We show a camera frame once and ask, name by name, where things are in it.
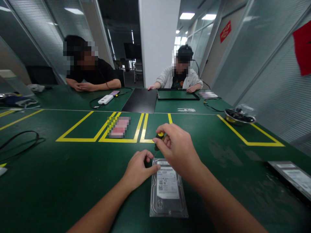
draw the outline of white power bank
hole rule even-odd
[[[113,99],[113,95],[105,95],[98,101],[98,104],[108,104]]]

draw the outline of door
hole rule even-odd
[[[220,22],[211,52],[207,59],[207,64],[205,65],[205,68],[203,70],[202,77],[201,77],[209,85],[212,83],[212,80],[215,76],[219,63],[225,53],[225,50],[228,47],[229,41],[232,38],[234,30],[237,28],[240,22],[244,9],[245,7],[239,9],[238,11],[233,12],[232,14],[223,18]],[[224,30],[224,28],[227,26],[229,21],[231,23],[231,32],[221,42],[220,34]]]

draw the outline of screwdriver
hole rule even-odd
[[[156,138],[160,138],[162,141],[164,141],[164,133],[158,133],[156,136],[155,136]],[[159,148],[158,148],[158,146],[155,144],[155,156],[154,156],[154,158],[156,157],[156,153],[157,153],[157,151],[159,150]]]

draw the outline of red sign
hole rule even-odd
[[[301,76],[311,73],[311,21],[293,33]]]
[[[226,39],[226,37],[229,35],[230,32],[231,32],[231,20],[227,23],[227,25],[220,34],[220,43],[222,43],[224,39]]]

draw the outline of bowl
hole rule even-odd
[[[248,124],[254,124],[256,123],[256,118],[254,118],[253,122],[245,122],[245,121],[241,121],[241,120],[237,120],[235,118],[233,118],[232,116],[228,115],[228,113],[225,111],[226,113],[226,120],[232,124],[232,125],[236,125],[236,126],[244,126],[244,125],[248,125]]]

